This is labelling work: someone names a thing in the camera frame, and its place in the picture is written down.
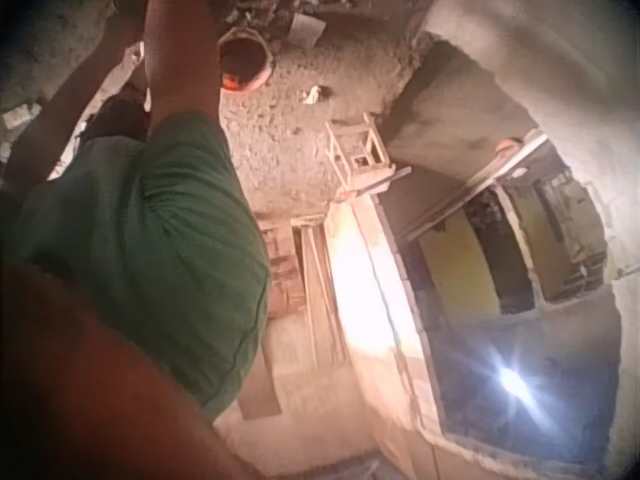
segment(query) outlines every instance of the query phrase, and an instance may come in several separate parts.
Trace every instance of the wooden board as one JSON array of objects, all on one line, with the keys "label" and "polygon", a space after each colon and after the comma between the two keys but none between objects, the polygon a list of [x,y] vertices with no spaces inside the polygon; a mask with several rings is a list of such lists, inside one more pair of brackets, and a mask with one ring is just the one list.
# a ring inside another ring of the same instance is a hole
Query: wooden board
[{"label": "wooden board", "polygon": [[307,292],[307,320],[316,366],[335,367],[346,361],[323,226],[302,229],[302,257]]},{"label": "wooden board", "polygon": [[263,232],[271,262],[273,284],[269,296],[269,319],[303,311],[306,305],[300,263],[293,230],[283,225]]},{"label": "wooden board", "polygon": [[242,385],[237,401],[245,420],[274,417],[282,413],[262,347],[256,353],[256,359]]}]

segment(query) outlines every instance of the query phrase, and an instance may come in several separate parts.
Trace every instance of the floor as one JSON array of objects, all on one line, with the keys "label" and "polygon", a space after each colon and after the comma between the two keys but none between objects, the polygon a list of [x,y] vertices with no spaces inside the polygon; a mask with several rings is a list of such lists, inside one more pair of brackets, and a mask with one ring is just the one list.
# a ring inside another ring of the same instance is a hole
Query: floor
[{"label": "floor", "polygon": [[[107,2],[102,0],[46,3],[0,61],[4,72],[0,111],[51,98],[91,51],[108,15]],[[268,35],[277,61],[268,84],[251,94],[222,98],[222,123],[233,161],[259,218],[325,211],[337,188],[325,154],[325,122],[363,112],[384,114],[417,67],[418,59],[407,44],[407,29],[423,18],[416,12],[431,2],[406,0],[389,8],[388,2],[380,0],[358,1],[354,9],[324,3],[331,2],[302,2],[305,11],[316,11],[327,21],[315,48],[302,50],[277,34]],[[117,91],[132,68],[133,62],[125,59],[85,115]],[[327,87],[330,97],[303,105],[302,92],[314,85]],[[19,131],[0,133],[10,143]]]}]

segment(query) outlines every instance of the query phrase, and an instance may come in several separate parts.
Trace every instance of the wall opening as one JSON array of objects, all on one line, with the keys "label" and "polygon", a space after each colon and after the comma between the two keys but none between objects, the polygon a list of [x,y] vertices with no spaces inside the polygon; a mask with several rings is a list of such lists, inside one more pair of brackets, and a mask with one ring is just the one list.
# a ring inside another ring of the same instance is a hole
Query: wall opening
[{"label": "wall opening", "polygon": [[604,227],[588,190],[548,143],[500,180],[519,218],[547,302],[602,287]]},{"label": "wall opening", "polygon": [[496,193],[485,190],[463,208],[487,260],[500,312],[532,310],[535,304],[527,266]]},{"label": "wall opening", "polygon": [[[415,198],[407,189],[407,201]],[[600,465],[620,318],[605,282],[602,222],[553,145],[409,237],[396,241],[429,339],[445,435]]]}]

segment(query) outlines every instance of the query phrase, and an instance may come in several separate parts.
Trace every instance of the rough concrete surface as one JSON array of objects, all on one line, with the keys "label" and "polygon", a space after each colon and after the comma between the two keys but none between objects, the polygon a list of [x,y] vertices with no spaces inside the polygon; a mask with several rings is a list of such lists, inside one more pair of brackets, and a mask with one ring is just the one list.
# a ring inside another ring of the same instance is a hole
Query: rough concrete surface
[{"label": "rough concrete surface", "polygon": [[[34,13],[2,59],[1,110],[51,98],[99,40],[106,3],[58,0]],[[273,42],[277,67],[267,85],[222,98],[222,124],[233,161],[259,218],[324,211],[338,184],[325,154],[325,122],[382,113],[414,70],[409,49],[397,31],[387,33],[380,11],[371,16],[321,15],[328,26],[314,49]],[[132,68],[127,59],[112,73],[85,116],[121,87]],[[303,105],[301,92],[314,85],[327,87],[331,95],[316,105]],[[16,133],[4,132],[3,139],[12,141]]]},{"label": "rough concrete surface", "polygon": [[441,0],[426,28],[494,73],[549,135],[603,219],[621,313],[612,478],[640,445],[638,16],[615,2]]}]

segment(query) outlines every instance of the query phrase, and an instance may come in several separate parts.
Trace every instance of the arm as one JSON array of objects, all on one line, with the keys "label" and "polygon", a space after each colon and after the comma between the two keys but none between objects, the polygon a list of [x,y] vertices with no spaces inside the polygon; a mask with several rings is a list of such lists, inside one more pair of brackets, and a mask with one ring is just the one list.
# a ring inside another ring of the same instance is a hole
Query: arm
[{"label": "arm", "polygon": [[5,182],[13,193],[25,195],[45,182],[60,160],[73,132],[107,75],[116,67],[135,34],[119,16],[108,20],[97,48],[64,82],[42,112],[13,145]]},{"label": "arm", "polygon": [[40,453],[47,474],[257,478],[163,372],[60,282],[5,267],[2,300],[3,425]]},{"label": "arm", "polygon": [[174,113],[198,110],[218,120],[220,72],[207,0],[150,0],[145,26],[151,130]]}]

